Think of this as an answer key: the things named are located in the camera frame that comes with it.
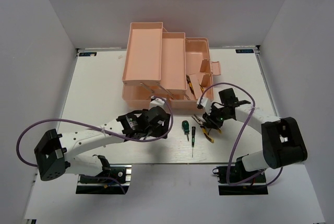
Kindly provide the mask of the yellow long-nose pliers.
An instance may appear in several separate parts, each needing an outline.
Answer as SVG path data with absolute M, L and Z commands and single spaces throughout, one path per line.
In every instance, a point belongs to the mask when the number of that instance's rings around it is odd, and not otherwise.
M 193 118 L 193 120 L 195 120 L 195 122 L 200 126 L 200 128 L 201 128 L 201 130 L 202 130 L 202 132 L 203 132 L 203 135 L 205 136 L 205 138 L 206 138 L 208 141 L 210 141 L 211 143 L 214 143 L 214 139 L 210 137 L 210 131 L 211 131 L 212 129 L 206 128 L 206 127 L 204 126 L 203 118 L 200 118 L 200 117 L 198 117 L 198 116 L 195 115 L 195 114 L 192 116 L 192 118 Z

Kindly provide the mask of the yellow black pliers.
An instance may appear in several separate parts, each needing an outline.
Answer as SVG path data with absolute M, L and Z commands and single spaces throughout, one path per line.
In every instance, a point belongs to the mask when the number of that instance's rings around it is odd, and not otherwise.
M 199 80 L 197 79 L 197 76 L 196 75 L 191 75 L 191 77 L 190 77 L 189 75 L 186 75 L 186 80 L 187 80 L 187 83 L 189 85 L 191 93 L 194 95 L 195 98 L 198 98 L 199 97 L 198 88 L 200 89 L 201 93 L 204 92 L 204 88 L 200 84 Z M 198 81 L 198 85 L 196 85 L 194 87 L 192 81 L 196 81 L 196 80 Z

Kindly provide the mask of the pink plastic tool box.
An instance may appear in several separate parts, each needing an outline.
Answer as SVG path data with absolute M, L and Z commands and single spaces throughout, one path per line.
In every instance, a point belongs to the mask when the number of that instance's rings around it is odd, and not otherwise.
M 221 75 L 219 62 L 210 58 L 206 38 L 188 38 L 183 32 L 168 32 L 162 22 L 130 24 L 122 98 L 134 109 L 147 108 L 153 95 L 165 97 L 174 109 L 196 110 L 186 75 L 196 75 L 204 92 L 214 99 L 213 77 Z

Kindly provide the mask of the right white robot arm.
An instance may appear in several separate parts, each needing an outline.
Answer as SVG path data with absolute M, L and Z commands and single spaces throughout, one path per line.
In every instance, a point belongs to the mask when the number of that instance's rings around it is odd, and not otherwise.
M 223 182 L 228 185 L 247 183 L 266 169 L 278 169 L 303 162 L 307 149 L 296 119 L 268 115 L 255 107 L 255 101 L 239 100 L 232 88 L 219 92 L 220 102 L 201 96 L 197 107 L 204 110 L 203 127 L 220 130 L 226 120 L 241 122 L 241 131 L 251 127 L 261 135 L 262 149 L 229 161 Z

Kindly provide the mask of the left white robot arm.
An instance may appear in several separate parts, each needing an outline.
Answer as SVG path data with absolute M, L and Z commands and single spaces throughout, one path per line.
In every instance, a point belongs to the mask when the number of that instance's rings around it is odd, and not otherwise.
M 110 177 L 110 168 L 97 156 L 85 157 L 84 152 L 126 141 L 149 142 L 168 135 L 171 115 L 162 107 L 135 110 L 105 123 L 101 127 L 59 134 L 46 131 L 34 149 L 42 181 L 51 181 L 65 173 L 93 176 L 100 182 Z

